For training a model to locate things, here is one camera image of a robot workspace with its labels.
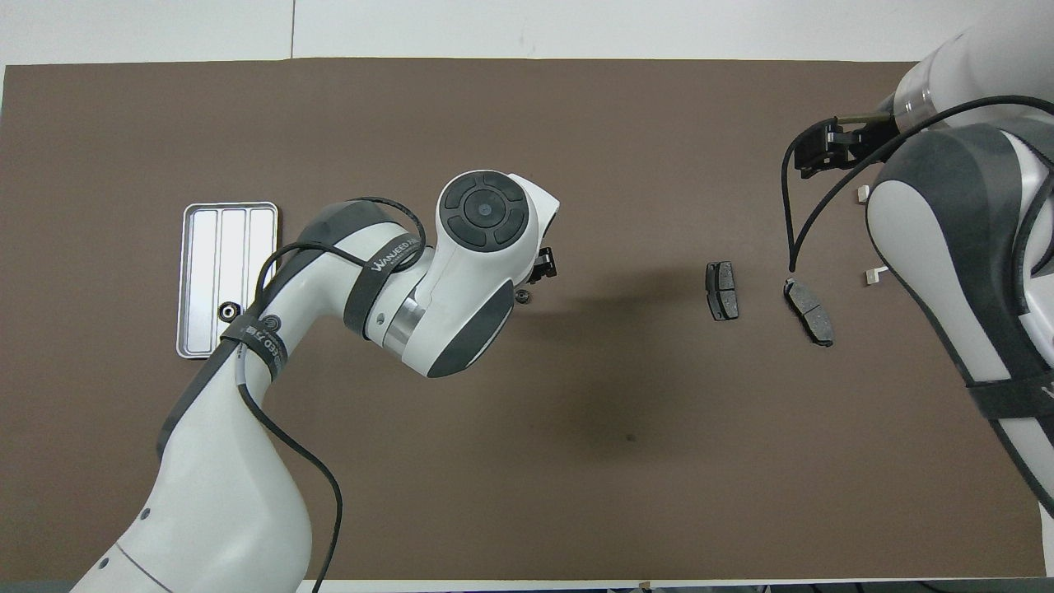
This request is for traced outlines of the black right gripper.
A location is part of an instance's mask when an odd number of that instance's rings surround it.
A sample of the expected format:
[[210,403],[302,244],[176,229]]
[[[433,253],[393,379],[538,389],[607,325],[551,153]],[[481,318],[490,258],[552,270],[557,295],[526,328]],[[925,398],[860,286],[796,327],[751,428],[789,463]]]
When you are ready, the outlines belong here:
[[802,180],[835,169],[838,162],[856,162],[889,142],[889,121],[846,130],[837,123],[816,123],[795,139],[794,169]]

